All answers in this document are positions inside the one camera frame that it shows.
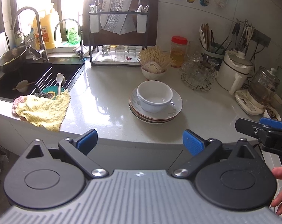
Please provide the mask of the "hanging utensils rack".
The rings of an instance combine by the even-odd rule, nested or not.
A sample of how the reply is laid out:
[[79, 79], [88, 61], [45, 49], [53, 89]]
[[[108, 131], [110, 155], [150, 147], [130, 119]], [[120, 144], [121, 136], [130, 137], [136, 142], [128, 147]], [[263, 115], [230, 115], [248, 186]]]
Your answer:
[[235, 36], [235, 45], [231, 48], [235, 52], [245, 52], [248, 51], [250, 41], [253, 37], [255, 27], [248, 23], [248, 20], [240, 21], [237, 19], [237, 23], [233, 29], [233, 36]]

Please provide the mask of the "small chrome faucet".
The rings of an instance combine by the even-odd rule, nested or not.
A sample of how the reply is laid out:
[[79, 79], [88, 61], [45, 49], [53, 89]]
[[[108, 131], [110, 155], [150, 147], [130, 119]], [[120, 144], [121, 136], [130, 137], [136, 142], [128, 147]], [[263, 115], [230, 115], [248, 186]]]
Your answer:
[[67, 20], [75, 22], [77, 24], [77, 29], [78, 29], [77, 32], [75, 32], [75, 29], [73, 27], [66, 29], [67, 39], [68, 39], [69, 43], [76, 43], [76, 42], [79, 41], [80, 49], [75, 51], [75, 54], [79, 57], [79, 59], [81, 61], [84, 61], [85, 60], [85, 54], [84, 54], [84, 51], [83, 51], [82, 28], [80, 26], [80, 23], [77, 20], [72, 19], [72, 18], [66, 18], [66, 19], [60, 20], [57, 23], [57, 25], [55, 26], [55, 29], [54, 29], [54, 40], [56, 40], [56, 32], [57, 32], [58, 27], [60, 26], [61, 23], [65, 22]]

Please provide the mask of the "white dish brush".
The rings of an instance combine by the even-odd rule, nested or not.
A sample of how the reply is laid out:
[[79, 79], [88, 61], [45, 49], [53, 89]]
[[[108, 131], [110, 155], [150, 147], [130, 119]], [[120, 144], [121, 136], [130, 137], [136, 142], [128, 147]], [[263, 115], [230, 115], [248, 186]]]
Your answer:
[[62, 86], [62, 82], [63, 82], [64, 78], [65, 77], [61, 73], [58, 73], [56, 75], [56, 82], [58, 83], [58, 89], [57, 89], [57, 94], [58, 95], [61, 95], [61, 86]]

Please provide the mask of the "black dish rack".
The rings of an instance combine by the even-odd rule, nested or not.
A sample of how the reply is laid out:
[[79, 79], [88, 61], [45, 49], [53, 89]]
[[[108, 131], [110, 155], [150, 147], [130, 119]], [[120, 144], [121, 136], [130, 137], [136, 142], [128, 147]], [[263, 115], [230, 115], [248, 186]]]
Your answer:
[[83, 44], [92, 66], [138, 67], [128, 52], [157, 43], [159, 0], [85, 0]]

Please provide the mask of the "steel bowl in sink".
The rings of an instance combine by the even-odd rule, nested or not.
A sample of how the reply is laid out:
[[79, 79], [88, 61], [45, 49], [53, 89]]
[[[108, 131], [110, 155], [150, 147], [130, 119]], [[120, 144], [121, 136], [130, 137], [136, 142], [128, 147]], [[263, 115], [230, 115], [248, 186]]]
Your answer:
[[0, 70], [3, 73], [16, 71], [26, 60], [27, 46], [18, 46], [0, 56]]

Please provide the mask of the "green chopstick holder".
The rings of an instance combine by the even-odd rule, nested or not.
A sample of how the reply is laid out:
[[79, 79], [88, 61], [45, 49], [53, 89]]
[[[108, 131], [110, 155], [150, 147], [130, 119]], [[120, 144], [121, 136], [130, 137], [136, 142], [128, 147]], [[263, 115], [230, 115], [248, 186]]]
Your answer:
[[216, 43], [214, 33], [207, 23], [202, 23], [199, 28], [200, 53], [204, 59], [214, 59], [221, 62], [224, 59], [225, 47], [223, 43]]

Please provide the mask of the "glass health kettle on base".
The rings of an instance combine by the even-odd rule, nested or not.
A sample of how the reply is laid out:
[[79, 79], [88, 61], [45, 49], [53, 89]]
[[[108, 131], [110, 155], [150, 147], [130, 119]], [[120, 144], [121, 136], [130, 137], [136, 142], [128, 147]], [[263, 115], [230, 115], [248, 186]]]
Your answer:
[[255, 116], [263, 114], [270, 104], [280, 80], [275, 68], [259, 67], [246, 90], [235, 92], [235, 99], [246, 114]]

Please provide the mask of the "red lid plastic jar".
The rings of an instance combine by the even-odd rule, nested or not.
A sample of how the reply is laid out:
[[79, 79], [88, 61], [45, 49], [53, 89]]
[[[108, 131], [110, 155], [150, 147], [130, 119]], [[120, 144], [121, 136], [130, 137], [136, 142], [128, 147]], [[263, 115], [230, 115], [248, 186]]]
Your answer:
[[171, 49], [170, 57], [172, 58], [175, 68], [181, 67], [184, 62], [186, 50], [188, 48], [188, 40], [182, 36], [172, 36], [171, 38]]

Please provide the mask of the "yellow dish cloth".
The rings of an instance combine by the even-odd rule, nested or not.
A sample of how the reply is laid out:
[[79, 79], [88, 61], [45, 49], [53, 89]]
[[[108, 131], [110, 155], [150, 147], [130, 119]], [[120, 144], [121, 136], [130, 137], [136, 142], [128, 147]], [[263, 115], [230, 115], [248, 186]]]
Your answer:
[[36, 127], [58, 132], [70, 101], [71, 96], [67, 90], [55, 99], [34, 95], [20, 96], [13, 102], [12, 114]]

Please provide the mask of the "leaf pattern plate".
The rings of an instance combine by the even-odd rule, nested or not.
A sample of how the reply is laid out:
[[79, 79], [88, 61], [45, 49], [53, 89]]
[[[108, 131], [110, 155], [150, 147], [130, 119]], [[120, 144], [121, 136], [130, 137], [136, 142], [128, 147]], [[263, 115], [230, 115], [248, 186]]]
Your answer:
[[133, 90], [129, 98], [129, 103], [130, 106], [143, 117], [159, 121], [168, 120], [170, 118], [176, 117], [181, 112], [183, 106], [181, 96], [174, 89], [172, 89], [172, 92], [173, 98], [171, 102], [163, 110], [157, 113], [146, 112], [144, 109], [142, 109], [140, 100], [137, 97], [137, 88]]
[[158, 113], [146, 112], [140, 107], [135, 107], [131, 102], [129, 102], [129, 108], [135, 111], [139, 116], [152, 121], [166, 121], [175, 118], [181, 112], [181, 109], [177, 110], [173, 107], [173, 105], [167, 106], [165, 109]]

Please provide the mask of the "rabbit floral pattern plate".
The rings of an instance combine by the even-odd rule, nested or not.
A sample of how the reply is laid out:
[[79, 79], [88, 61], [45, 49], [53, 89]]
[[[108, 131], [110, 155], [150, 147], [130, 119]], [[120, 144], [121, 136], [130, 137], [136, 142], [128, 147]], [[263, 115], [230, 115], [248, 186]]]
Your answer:
[[139, 120], [145, 122], [145, 123], [149, 123], [149, 124], [165, 124], [168, 122], [171, 122], [174, 118], [166, 120], [166, 121], [152, 121], [152, 120], [148, 120], [146, 118], [143, 118], [141, 116], [139, 116], [135, 111], [133, 111], [132, 109], [130, 109], [131, 113]]

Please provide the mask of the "white electric cooking pot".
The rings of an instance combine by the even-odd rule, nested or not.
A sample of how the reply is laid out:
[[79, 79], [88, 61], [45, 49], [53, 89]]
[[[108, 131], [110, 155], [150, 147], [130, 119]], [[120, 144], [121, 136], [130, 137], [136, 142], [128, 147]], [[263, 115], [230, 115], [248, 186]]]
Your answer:
[[216, 81], [233, 95], [242, 87], [252, 67], [253, 63], [246, 60], [245, 53], [226, 51]]

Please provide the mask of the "orange detergent bottle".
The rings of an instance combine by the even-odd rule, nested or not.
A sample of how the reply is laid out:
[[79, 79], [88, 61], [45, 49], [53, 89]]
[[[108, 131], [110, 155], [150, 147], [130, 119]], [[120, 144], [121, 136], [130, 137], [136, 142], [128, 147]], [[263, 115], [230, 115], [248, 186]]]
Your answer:
[[[39, 12], [40, 24], [41, 24], [41, 34], [43, 36], [43, 41], [47, 49], [53, 49], [55, 47], [54, 37], [51, 25], [52, 15], [48, 10], [43, 10]], [[37, 17], [33, 19], [33, 29], [36, 45], [40, 43], [40, 37], [38, 32]]]

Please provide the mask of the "brown cutting board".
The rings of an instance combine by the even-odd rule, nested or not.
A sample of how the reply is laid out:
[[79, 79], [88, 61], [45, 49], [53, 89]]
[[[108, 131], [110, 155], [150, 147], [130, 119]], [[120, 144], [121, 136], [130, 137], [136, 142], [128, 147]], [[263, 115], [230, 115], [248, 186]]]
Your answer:
[[85, 46], [155, 46], [159, 0], [85, 0]]

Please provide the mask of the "white ceramic bowl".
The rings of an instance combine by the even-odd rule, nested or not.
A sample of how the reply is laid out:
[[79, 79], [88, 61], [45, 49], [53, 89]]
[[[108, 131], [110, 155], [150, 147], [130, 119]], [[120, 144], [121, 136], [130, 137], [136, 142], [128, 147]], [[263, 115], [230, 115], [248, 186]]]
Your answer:
[[137, 97], [142, 109], [146, 112], [158, 113], [170, 104], [173, 91], [163, 82], [149, 80], [137, 87]]

